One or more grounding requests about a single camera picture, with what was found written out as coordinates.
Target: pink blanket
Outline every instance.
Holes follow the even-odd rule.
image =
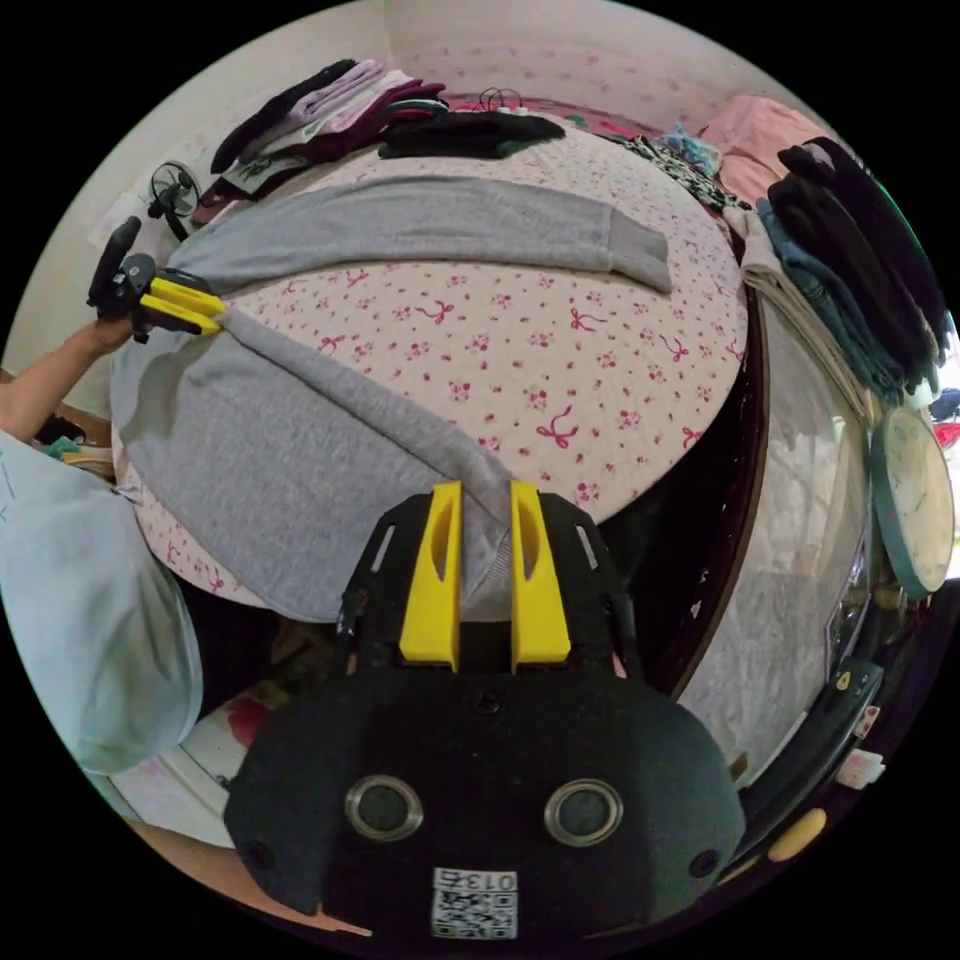
[[[787,175],[778,151],[826,136],[802,113],[750,93],[733,97],[700,134],[723,152],[720,182],[751,204]]]

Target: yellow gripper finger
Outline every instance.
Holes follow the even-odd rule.
[[[227,312],[219,297],[162,277],[154,279],[150,293],[143,296],[140,303],[150,310],[194,324],[201,335],[219,333],[222,328],[215,318]]]
[[[460,661],[460,547],[463,491],[459,483],[433,488],[430,512],[420,541],[400,653],[411,664]]]
[[[570,634],[540,496],[532,483],[510,485],[513,539],[513,670],[565,663]]]

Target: person's arm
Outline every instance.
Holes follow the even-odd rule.
[[[93,364],[132,333],[129,319],[88,324],[19,377],[0,384],[0,430],[29,443]]]
[[[369,930],[328,917],[322,907],[317,910],[315,916],[307,917],[272,900],[253,882],[253,878],[247,872],[236,850],[215,847],[212,844],[185,837],[181,833],[152,827],[134,820],[127,820],[126,823],[167,863],[221,896],[290,923],[300,923],[331,932],[343,931],[365,937],[371,935]]]

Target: wall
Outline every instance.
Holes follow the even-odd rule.
[[[67,210],[17,311],[3,367],[18,373],[89,316],[83,306],[110,229],[143,216],[142,190],[164,160],[206,186],[220,139],[278,89],[344,56],[375,57],[450,92],[512,87],[637,120],[651,129],[703,126],[734,93],[763,93],[826,124],[771,77],[704,37],[608,0],[359,0],[242,47],[175,91],[106,158]],[[159,224],[138,245],[163,252]],[[107,367],[68,397],[108,415]]]
[[[610,0],[393,0],[387,29],[405,70],[451,92],[490,86],[697,130],[735,93],[822,119],[772,77],[712,40]]]
[[[211,149],[248,108],[344,56],[390,59],[383,0],[344,4],[275,30],[212,64],[148,114],[87,181],[51,235],[20,301],[3,368],[19,373],[92,316],[84,305],[87,288],[106,239],[104,214],[120,190],[135,187],[163,160],[180,159],[198,175],[209,170]],[[114,209],[121,220],[126,212],[122,203]],[[106,363],[67,399],[107,416]]]

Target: camera lens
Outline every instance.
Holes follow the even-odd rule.
[[[345,810],[357,833],[381,843],[403,840],[423,822],[419,798],[396,777],[358,780],[347,792]]]
[[[591,847],[620,826],[623,802],[601,780],[573,780],[547,801],[543,820],[547,832],[568,847]]]

